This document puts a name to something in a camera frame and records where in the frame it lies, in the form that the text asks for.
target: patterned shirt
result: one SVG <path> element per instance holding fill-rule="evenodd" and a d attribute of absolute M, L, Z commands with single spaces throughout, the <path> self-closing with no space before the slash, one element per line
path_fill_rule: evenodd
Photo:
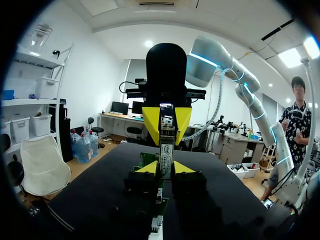
<path fill-rule="evenodd" d="M 292 111 L 294 109 L 298 109 L 301 112 L 304 112 L 303 119 L 300 120 L 296 117 L 293 117 Z M 306 155 L 306 146 L 303 144 L 298 144 L 295 141 L 296 138 L 296 132 L 297 129 L 300 129 L 300 133 L 303 138 L 308 138 L 310 135 L 310 128 L 311 128 L 311 111 L 306 106 L 306 102 L 304 102 L 304 105 L 301 108 L 298 108 L 297 104 L 294 103 L 293 106 L 287 107 L 285 111 L 282 114 L 282 117 L 280 118 L 279 122 L 282 123 L 284 119 L 290 119 L 290 122 L 286 128 L 286 141 L 289 145 L 289 149 L 292 155 L 293 162 L 301 163 Z"/>

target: ceiling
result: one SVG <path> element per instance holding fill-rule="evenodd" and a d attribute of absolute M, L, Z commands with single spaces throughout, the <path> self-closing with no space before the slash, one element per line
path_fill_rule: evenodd
<path fill-rule="evenodd" d="M 308 84 L 302 65 L 287 68 L 277 54 L 296 47 L 301 57 L 306 57 L 302 43 L 309 34 L 295 21 L 283 26 L 292 18 L 276 1 L 165 1 L 174 2 L 174 6 L 139 5 L 145 0 L 64 1 L 122 59 L 145 59 L 147 40 L 155 44 L 176 43 L 188 53 L 194 39 L 204 35 L 217 39 L 235 58 L 242 58 L 240 62 L 261 82 L 260 92 L 284 107 L 289 105 L 286 98 L 294 97 L 290 88 L 293 76 L 301 76 Z M 277 28 L 280 30 L 275 35 L 262 40 Z M 312 60 L 311 66 L 313 75 L 319 76 L 320 60 Z M 307 102 L 310 101 L 308 86 Z M 320 89 L 318 79 L 315 88 Z"/>

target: shorts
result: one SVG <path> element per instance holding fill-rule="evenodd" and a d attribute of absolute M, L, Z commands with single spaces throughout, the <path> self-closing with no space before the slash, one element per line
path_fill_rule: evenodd
<path fill-rule="evenodd" d="M 275 188 L 278 184 L 278 181 L 279 181 L 279 171 L 278 171 L 277 164 L 275 164 L 267 183 L 269 187 Z"/>
<path fill-rule="evenodd" d="M 294 164 L 294 168 L 295 168 L 294 171 L 296 173 L 297 173 L 298 169 L 300 168 L 300 166 L 301 166 L 301 162 Z M 267 183 L 268 183 L 269 187 L 275 188 L 278 184 L 278 181 L 279 181 L 279 170 L 278 170 L 278 165 L 275 164 Z"/>

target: white basket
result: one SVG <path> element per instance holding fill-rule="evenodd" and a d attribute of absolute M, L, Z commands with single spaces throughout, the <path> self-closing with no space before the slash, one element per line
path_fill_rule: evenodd
<path fill-rule="evenodd" d="M 243 166 L 243 168 L 245 169 L 245 171 L 243 171 L 243 172 L 235 172 L 235 171 L 233 171 L 233 169 L 232 169 L 234 165 L 236 165 L 236 164 L 227 165 L 227 168 L 228 168 L 231 172 L 233 172 L 240 180 L 244 179 L 245 175 L 249 172 L 248 169 L 247 169 L 245 166 Z"/>
<path fill-rule="evenodd" d="M 242 163 L 242 165 L 245 166 L 248 169 L 248 172 L 244 176 L 245 179 L 254 178 L 255 175 L 257 174 L 257 172 L 260 169 L 260 165 L 258 163 L 255 163 L 255 162 Z"/>
<path fill-rule="evenodd" d="M 59 81 L 42 77 L 36 81 L 35 97 L 37 99 L 54 99 L 57 97 Z"/>
<path fill-rule="evenodd" d="M 1 119 L 1 134 L 8 134 L 11 140 L 10 123 L 11 121 L 6 117 Z"/>
<path fill-rule="evenodd" d="M 50 134 L 51 117 L 52 115 L 48 113 L 31 117 L 32 130 L 37 137 Z"/>
<path fill-rule="evenodd" d="M 30 117 L 14 116 L 11 119 L 13 136 L 16 143 L 29 139 L 29 119 Z"/>

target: black speaker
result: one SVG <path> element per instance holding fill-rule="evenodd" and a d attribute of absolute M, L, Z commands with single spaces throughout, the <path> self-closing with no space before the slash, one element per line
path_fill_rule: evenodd
<path fill-rule="evenodd" d="M 49 113 L 52 114 L 50 128 L 52 131 L 56 132 L 56 105 L 50 105 Z M 72 148 L 70 139 L 70 118 L 67 118 L 68 110 L 64 108 L 63 104 L 60 104 L 59 108 L 59 136 L 61 152 L 64 162 L 72 160 Z"/>

